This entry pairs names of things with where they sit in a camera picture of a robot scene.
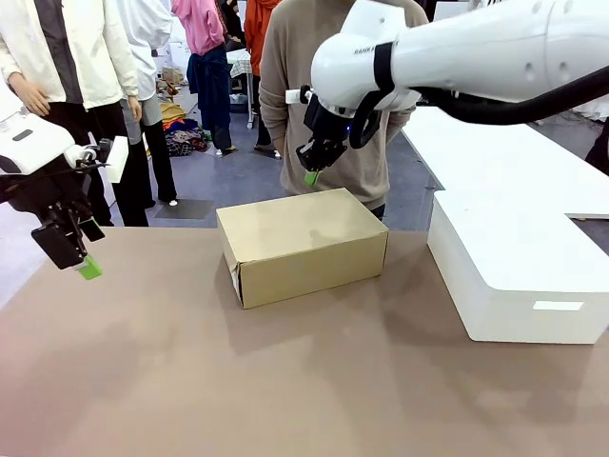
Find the mannequin in white jacket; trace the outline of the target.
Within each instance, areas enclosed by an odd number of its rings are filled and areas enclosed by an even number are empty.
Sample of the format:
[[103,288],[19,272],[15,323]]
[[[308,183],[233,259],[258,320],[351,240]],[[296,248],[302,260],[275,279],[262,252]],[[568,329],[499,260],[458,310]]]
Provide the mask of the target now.
[[30,112],[79,146],[142,117],[135,59],[115,0],[0,0],[0,73]]

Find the person's left forearm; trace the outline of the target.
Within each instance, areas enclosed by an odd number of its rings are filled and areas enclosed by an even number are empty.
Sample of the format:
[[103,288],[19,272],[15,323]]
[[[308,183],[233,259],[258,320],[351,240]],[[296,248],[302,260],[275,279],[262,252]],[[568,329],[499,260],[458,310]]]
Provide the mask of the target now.
[[384,116],[384,144],[389,145],[392,140],[402,131],[402,128],[409,121],[416,106],[411,106],[399,111],[390,111]]

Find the white low platform block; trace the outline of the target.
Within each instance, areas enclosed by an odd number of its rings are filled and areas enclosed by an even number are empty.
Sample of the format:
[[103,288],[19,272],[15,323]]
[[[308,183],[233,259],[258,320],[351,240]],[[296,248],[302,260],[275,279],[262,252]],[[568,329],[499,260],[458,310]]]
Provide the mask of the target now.
[[474,341],[594,345],[609,329],[609,255],[558,209],[438,191],[427,245]]

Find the mannequin in white shirt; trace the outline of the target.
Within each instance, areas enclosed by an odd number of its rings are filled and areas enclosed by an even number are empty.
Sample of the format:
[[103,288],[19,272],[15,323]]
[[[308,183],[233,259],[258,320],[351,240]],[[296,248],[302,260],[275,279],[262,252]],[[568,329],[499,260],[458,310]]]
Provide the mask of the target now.
[[118,0],[118,7],[137,68],[137,99],[142,108],[141,119],[135,119],[127,100],[121,101],[121,107],[130,148],[143,160],[140,186],[144,207],[150,209],[155,206],[147,165],[148,153],[151,154],[157,183],[157,200],[175,207],[178,197],[163,130],[156,89],[157,66],[153,58],[153,53],[168,42],[172,19],[162,0]]

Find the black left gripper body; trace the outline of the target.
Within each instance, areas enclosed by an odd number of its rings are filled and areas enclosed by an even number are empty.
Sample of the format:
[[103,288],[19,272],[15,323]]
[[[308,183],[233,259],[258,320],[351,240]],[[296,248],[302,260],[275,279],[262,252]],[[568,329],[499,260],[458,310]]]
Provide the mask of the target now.
[[73,168],[59,156],[30,175],[0,175],[0,203],[34,214],[42,224],[66,224],[67,210],[77,222],[87,221],[91,218],[90,173],[90,161],[78,160]]

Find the colourful clothes pile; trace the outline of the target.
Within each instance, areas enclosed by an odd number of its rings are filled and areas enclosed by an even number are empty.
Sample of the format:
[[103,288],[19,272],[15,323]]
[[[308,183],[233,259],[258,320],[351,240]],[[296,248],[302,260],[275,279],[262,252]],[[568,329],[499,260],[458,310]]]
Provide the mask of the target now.
[[170,157],[185,157],[195,151],[208,150],[209,141],[199,123],[187,117],[177,104],[162,103],[162,128]]

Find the mannequin in pink hoodie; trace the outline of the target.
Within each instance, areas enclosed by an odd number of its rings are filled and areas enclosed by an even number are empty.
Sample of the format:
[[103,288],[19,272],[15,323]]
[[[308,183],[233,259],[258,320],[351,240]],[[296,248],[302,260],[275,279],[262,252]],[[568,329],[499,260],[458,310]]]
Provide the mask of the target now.
[[230,75],[225,24],[217,0],[172,0],[185,30],[189,90],[197,96],[201,124],[222,155],[235,150],[230,135]]

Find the black floor mat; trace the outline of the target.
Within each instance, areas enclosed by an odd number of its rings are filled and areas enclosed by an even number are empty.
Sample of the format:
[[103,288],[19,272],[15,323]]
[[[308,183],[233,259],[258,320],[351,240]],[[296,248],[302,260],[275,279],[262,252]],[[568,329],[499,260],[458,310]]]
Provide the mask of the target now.
[[159,219],[204,220],[213,209],[209,200],[181,199],[175,206],[161,205],[154,217]]

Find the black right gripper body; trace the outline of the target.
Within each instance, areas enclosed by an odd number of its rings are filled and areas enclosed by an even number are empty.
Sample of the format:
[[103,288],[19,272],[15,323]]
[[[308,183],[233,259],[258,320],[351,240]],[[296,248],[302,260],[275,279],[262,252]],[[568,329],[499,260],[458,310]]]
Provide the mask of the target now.
[[355,110],[329,106],[315,92],[305,92],[304,125],[310,130],[307,146],[318,144],[346,145]]

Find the person's right forearm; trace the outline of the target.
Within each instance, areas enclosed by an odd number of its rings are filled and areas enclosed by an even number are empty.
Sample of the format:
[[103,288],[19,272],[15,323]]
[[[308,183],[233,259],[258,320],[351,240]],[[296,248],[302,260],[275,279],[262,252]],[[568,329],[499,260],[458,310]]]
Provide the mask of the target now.
[[284,157],[287,125],[285,97],[261,88],[260,105],[262,118],[275,147],[276,154]]

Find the person in beige sweater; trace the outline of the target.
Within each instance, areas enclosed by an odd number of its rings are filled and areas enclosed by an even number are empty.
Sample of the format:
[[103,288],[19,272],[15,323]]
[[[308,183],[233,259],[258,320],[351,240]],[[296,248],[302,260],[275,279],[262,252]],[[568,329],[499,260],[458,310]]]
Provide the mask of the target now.
[[[285,96],[310,82],[313,56],[321,43],[338,33],[355,0],[282,0],[271,13],[265,35],[260,89]],[[347,149],[324,170],[317,183],[305,183],[296,148],[304,145],[310,130],[304,124],[305,106],[286,105],[285,155],[280,181],[289,195],[329,189],[348,189],[378,219],[382,219],[390,190],[384,144],[384,116],[375,136],[362,149]]]

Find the brown cardboard shoe box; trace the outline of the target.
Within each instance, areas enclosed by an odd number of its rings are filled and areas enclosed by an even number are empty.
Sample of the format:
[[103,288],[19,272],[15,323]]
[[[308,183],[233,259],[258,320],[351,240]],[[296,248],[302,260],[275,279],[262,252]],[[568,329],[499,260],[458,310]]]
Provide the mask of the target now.
[[379,276],[388,228],[347,189],[217,209],[244,309]]

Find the white cartons stack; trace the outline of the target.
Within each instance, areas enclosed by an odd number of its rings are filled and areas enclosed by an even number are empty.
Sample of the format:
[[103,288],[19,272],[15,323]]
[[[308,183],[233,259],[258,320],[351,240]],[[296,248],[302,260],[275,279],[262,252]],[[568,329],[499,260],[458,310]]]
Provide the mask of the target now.
[[182,73],[187,70],[190,50],[182,41],[170,41],[156,50],[154,61],[158,71],[164,68],[177,69]]

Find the orange garment figure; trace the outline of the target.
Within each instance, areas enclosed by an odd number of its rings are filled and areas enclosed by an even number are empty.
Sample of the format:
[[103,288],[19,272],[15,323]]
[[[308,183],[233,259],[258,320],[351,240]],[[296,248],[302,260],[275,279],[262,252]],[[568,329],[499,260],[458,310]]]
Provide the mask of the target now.
[[254,76],[260,76],[265,34],[272,11],[282,0],[246,0],[245,35]]

